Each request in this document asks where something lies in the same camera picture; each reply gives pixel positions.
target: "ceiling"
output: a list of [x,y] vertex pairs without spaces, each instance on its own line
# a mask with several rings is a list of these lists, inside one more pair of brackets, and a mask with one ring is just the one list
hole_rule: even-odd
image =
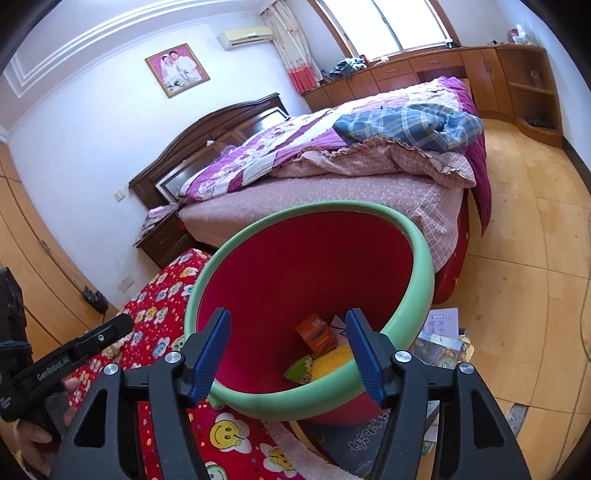
[[102,57],[175,25],[240,12],[270,0],[62,0],[25,38],[0,78],[0,135],[43,97]]

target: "air conditioner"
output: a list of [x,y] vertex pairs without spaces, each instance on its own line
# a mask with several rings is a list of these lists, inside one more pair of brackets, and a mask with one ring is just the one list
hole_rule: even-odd
[[273,39],[273,32],[269,27],[241,28],[227,30],[217,37],[224,50],[264,43]]

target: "red bed skirt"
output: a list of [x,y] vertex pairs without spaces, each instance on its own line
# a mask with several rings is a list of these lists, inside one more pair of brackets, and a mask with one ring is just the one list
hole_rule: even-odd
[[453,255],[443,265],[443,268],[435,274],[435,293],[433,304],[438,305],[445,302],[452,296],[456,288],[457,279],[462,272],[464,258],[468,252],[470,240],[470,220],[468,215],[468,190],[464,190],[464,198],[460,215],[457,217],[457,245]]

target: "floral curtain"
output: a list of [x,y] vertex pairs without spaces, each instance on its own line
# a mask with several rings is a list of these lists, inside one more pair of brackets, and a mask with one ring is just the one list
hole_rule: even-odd
[[320,69],[312,59],[308,42],[285,0],[277,0],[261,16],[273,30],[273,43],[287,67],[295,89],[304,93],[318,87]]

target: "wooden wardrobe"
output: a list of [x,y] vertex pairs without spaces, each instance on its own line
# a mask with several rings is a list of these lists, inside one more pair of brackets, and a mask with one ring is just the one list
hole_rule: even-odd
[[25,191],[8,146],[0,142],[0,266],[21,286],[27,337],[39,359],[60,344],[101,324],[79,288],[91,283],[53,238]]

